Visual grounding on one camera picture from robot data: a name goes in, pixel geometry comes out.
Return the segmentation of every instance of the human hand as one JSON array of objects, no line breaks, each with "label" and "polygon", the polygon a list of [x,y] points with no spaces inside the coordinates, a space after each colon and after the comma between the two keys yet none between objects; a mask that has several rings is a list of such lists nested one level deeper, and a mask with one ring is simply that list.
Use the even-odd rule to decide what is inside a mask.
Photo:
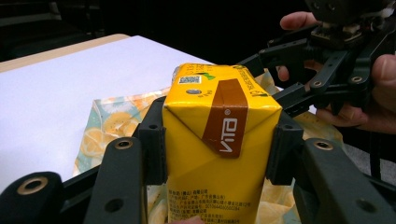
[{"label": "human hand", "polygon": [[[302,28],[317,22],[312,13],[294,12],[282,18],[285,30]],[[309,61],[306,68],[318,71],[321,64]],[[277,68],[280,80],[288,80],[285,66]],[[338,127],[357,127],[365,131],[396,134],[396,56],[382,55],[375,60],[371,74],[374,88],[367,111],[345,104],[337,116],[330,108],[318,109],[317,116]]]},{"label": "human hand", "polygon": [[187,220],[174,221],[169,224],[205,224],[199,216],[191,217]]}]

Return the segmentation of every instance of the barcode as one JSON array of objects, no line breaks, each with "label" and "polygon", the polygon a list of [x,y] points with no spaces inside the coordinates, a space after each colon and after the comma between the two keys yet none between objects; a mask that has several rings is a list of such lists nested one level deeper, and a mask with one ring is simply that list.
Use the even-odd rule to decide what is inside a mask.
[{"label": "barcode", "polygon": [[201,83],[201,76],[197,77],[181,77],[178,80],[179,84],[186,84],[186,83]]}]

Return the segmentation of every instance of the white table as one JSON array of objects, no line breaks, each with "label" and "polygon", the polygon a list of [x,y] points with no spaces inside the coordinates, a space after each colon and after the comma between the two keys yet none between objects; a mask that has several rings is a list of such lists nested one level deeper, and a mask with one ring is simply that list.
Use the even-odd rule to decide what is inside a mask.
[{"label": "white table", "polygon": [[0,192],[34,172],[72,177],[93,100],[157,91],[181,63],[208,63],[141,36],[58,56],[0,73]]}]

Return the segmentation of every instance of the juice box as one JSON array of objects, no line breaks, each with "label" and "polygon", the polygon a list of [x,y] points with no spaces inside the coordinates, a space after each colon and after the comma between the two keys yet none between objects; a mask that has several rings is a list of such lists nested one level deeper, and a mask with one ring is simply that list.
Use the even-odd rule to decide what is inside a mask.
[{"label": "juice box", "polygon": [[281,109],[245,66],[179,66],[163,106],[168,221],[254,223]]}]

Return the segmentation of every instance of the fruit-patterned cloth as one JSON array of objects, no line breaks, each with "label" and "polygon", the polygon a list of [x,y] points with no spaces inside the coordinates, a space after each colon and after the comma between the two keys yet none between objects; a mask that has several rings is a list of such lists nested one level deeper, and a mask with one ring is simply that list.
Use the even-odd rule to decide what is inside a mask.
[{"label": "fruit-patterned cloth", "polygon": [[[270,94],[278,91],[268,72],[258,77],[257,81]],[[137,124],[145,117],[151,103],[165,96],[168,91],[167,88],[135,96],[94,100],[76,158],[74,175],[99,165],[107,144],[116,138],[131,136]],[[304,128],[304,139],[320,137],[343,145],[342,135],[315,115],[306,112],[295,120]],[[273,186],[270,181],[264,181],[262,192],[257,224],[300,223],[295,210],[292,187]],[[166,186],[148,186],[148,223],[166,223],[167,209]]]}]

